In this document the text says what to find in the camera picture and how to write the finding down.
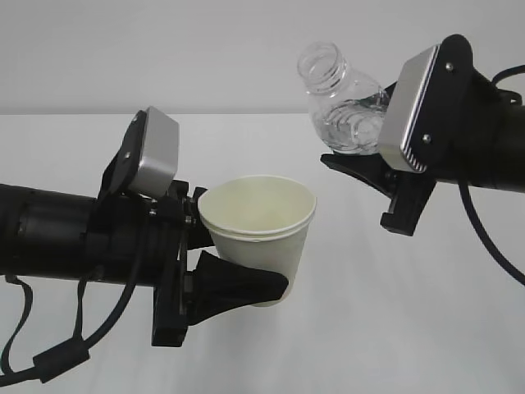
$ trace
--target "clear plastic bottle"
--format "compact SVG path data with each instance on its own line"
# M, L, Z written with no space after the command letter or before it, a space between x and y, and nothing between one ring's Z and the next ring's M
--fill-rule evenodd
M333 43L309 45L299 56L297 71L321 140L336 153L376 153L390 100L385 90L352 68Z

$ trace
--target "white paper cup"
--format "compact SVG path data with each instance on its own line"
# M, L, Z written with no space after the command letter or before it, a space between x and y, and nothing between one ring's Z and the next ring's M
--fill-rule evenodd
M208 190L199 199L199 212L221 259L286 276L290 284L284 300L293 286L316 205L315 195L297 181L255 175Z

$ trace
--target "white wall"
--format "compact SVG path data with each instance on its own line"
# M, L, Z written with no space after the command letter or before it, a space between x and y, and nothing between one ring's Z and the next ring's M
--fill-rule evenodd
M0 113L306 112L295 63L320 39L388 85L465 34L492 77L525 62L524 12L523 0L2 0Z
M181 349L149 345L152 292L136 291L92 359L47 385L2 393L519 393L525 389L525 290L491 261L453 186L439 186L413 238L378 224L388 201L319 163L304 115L174 116L178 178L213 187L252 173L291 176L319 198L296 285L280 305L246 307L191 328ZM0 182L95 195L128 116L0 117ZM521 195L478 191L496 243L523 260ZM36 300L12 349L15 369L68 338L75 283L27 278ZM90 284L85 332L119 286ZM0 286L0 343L22 308Z

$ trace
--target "bottle mouth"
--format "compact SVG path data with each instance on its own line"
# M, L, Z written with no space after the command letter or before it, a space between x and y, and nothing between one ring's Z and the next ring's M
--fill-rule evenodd
M317 42L301 52L297 72L309 93L322 94L330 91L343 79L346 61L334 43Z

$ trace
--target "bottle neck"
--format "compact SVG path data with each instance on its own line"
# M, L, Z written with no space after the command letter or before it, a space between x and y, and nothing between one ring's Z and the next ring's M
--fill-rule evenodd
M299 56L297 71L309 94L332 95L348 80L350 67L333 43L315 43Z

